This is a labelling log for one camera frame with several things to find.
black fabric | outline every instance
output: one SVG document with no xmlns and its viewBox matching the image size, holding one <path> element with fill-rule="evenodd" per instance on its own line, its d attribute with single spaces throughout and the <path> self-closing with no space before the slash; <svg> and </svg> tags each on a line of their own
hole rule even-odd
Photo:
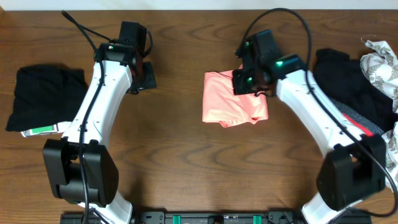
<svg viewBox="0 0 398 224">
<path fill-rule="evenodd" d="M 20 68 L 6 131 L 26 131 L 72 121 L 86 92 L 83 70 L 54 65 Z"/>
<path fill-rule="evenodd" d="M 326 95 L 357 111 L 383 131 L 394 127 L 398 114 L 392 111 L 392 99 L 365 78 L 359 60 L 333 49 L 317 50 L 314 77 Z"/>
</svg>

wooden table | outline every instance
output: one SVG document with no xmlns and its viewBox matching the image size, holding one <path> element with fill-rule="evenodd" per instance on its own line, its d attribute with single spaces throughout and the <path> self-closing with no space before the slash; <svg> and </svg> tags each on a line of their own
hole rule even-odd
<svg viewBox="0 0 398 224">
<path fill-rule="evenodd" d="M 149 60 L 158 88 L 126 95 L 111 134 L 110 153 L 119 169 L 120 192 L 140 207 L 169 211 L 299 208 L 317 191 L 322 157 L 296 115 L 268 98 L 269 120 L 222 128 L 203 123 L 205 71 L 232 70 L 250 22 L 262 11 L 76 11 L 81 24 L 117 37 L 121 21 L 139 21 L 153 35 Z M 313 35 L 313 49 L 331 47 L 360 58 L 368 52 L 361 36 L 376 34 L 398 50 L 397 11 L 300 11 Z M 272 29 L 285 53 L 307 49 L 294 17 L 263 18 L 254 32 Z M 93 37 L 99 45 L 103 40 Z M 316 61 L 313 51 L 312 62 Z M 93 51 L 59 12 L 4 12 L 0 18 L 0 223 L 58 223 L 60 214 L 82 211 L 55 199 L 42 157 L 47 138 L 4 131 L 12 113 L 18 68 L 64 63 L 83 68 L 90 82 Z M 390 190 L 360 207 L 392 208 Z M 397 223 L 398 215 L 373 219 Z"/>
</svg>

red cloth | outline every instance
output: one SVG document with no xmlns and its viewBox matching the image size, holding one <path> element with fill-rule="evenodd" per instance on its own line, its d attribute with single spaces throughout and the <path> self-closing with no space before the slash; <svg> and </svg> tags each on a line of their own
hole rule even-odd
<svg viewBox="0 0 398 224">
<path fill-rule="evenodd" d="M 367 128 L 365 128 L 364 126 L 360 125 L 359 123 L 355 122 L 353 119 L 351 119 L 347 114 L 344 114 L 344 117 L 347 118 L 348 121 L 350 121 L 354 126 L 356 126 L 357 128 L 359 128 L 360 130 L 362 130 L 365 135 L 367 136 L 372 136 L 373 133 L 371 131 L 369 131 Z"/>
</svg>

white background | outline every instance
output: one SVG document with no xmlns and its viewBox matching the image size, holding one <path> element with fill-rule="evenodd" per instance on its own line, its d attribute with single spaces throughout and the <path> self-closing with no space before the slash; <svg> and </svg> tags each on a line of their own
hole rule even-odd
<svg viewBox="0 0 398 224">
<path fill-rule="evenodd" d="M 4 10 L 398 9 L 398 0 L 0 0 Z"/>
</svg>

folded pink cloth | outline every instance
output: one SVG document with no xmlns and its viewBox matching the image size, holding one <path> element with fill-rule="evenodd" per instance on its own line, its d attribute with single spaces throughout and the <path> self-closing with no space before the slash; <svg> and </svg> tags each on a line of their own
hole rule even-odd
<svg viewBox="0 0 398 224">
<path fill-rule="evenodd" d="M 268 119 L 266 96 L 233 93 L 232 70 L 206 72 L 203 91 L 203 122 L 220 122 L 227 128 L 245 122 L 256 124 Z"/>
</svg>

